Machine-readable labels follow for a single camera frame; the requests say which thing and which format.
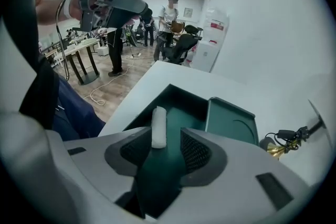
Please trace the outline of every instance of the white wrist strap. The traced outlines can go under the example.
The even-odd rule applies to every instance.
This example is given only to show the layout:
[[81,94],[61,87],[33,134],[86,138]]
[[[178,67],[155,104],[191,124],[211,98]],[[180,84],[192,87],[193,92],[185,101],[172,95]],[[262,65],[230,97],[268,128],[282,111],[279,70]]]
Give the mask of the white wrist strap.
[[63,5],[63,13],[68,19],[73,19],[70,15],[69,7],[70,7],[71,0],[65,0]]

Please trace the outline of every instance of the office chair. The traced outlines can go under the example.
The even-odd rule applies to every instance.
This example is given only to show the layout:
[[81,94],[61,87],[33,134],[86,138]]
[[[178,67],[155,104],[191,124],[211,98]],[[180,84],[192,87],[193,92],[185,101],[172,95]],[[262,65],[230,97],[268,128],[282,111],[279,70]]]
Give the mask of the office chair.
[[194,47],[202,38],[197,34],[198,28],[187,25],[184,29],[187,34],[180,36],[176,42],[176,46],[164,48],[165,56],[169,62],[180,65],[187,57],[188,51]]

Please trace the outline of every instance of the black table leg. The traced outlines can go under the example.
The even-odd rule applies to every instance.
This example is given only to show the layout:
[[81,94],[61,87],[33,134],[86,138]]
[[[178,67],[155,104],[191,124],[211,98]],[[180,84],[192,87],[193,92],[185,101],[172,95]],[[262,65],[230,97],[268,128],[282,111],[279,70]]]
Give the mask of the black table leg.
[[77,77],[79,83],[80,83],[80,84],[84,84],[84,82],[83,82],[81,76],[80,76],[79,73],[78,73],[77,67],[76,67],[76,65],[75,65],[75,63],[74,63],[74,61],[73,61],[72,55],[71,55],[71,54],[68,55],[67,58],[68,58],[68,60],[69,60],[69,62],[70,62],[70,64],[71,64],[71,67],[72,67],[73,71],[75,72],[75,75],[76,75],[76,77]]
[[99,72],[97,70],[96,64],[94,63],[95,61],[93,60],[93,57],[92,57],[92,52],[90,50],[90,47],[86,47],[86,50],[88,51],[88,55],[89,55],[90,62],[92,64],[94,72],[96,73],[96,75],[99,75]]
[[84,74],[87,74],[87,73],[86,73],[86,70],[85,70],[85,67],[84,67],[84,65],[83,65],[82,59],[80,58],[80,54],[79,54],[78,51],[76,51],[76,56],[77,56],[78,62],[79,62],[79,64],[80,64],[80,67],[81,67],[82,70],[83,70],[83,73],[84,73]]

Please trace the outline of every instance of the power cord on floor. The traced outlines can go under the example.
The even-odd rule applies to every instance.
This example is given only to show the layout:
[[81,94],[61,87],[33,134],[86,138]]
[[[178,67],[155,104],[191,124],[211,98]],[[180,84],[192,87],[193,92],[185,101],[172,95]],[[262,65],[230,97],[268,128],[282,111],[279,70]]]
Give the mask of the power cord on floor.
[[117,79],[117,78],[119,78],[119,77],[121,77],[121,76],[123,76],[123,75],[126,75],[127,72],[128,72],[128,70],[129,70],[132,66],[134,66],[134,60],[132,61],[132,65],[126,70],[125,73],[123,73],[123,74],[121,74],[121,75],[119,75],[119,76],[113,78],[113,79],[110,80],[108,83],[106,83],[106,84],[104,84],[104,85],[102,85],[102,86],[99,86],[98,88],[94,89],[94,90],[90,93],[90,95],[84,97],[84,99],[87,98],[87,97],[90,97],[91,100],[92,100],[93,102],[95,102],[96,104],[98,104],[98,105],[105,105],[105,101],[104,101],[104,100],[95,100],[95,99],[92,97],[92,94],[93,94],[95,91],[97,91],[98,89],[100,89],[100,88],[102,88],[102,87],[104,87],[104,86],[107,86],[107,85],[110,84],[113,80],[115,80],[115,79]]

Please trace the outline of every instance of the black textured grip pad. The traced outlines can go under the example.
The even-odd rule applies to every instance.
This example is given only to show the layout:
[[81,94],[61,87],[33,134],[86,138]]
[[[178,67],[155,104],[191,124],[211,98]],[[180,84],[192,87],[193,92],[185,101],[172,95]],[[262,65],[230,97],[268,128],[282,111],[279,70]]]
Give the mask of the black textured grip pad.
[[152,145],[152,129],[146,127],[105,150],[105,160],[119,175],[135,176]]
[[181,152],[187,173],[180,181],[183,187],[210,184],[227,164],[226,153],[220,146],[187,128],[181,128]]

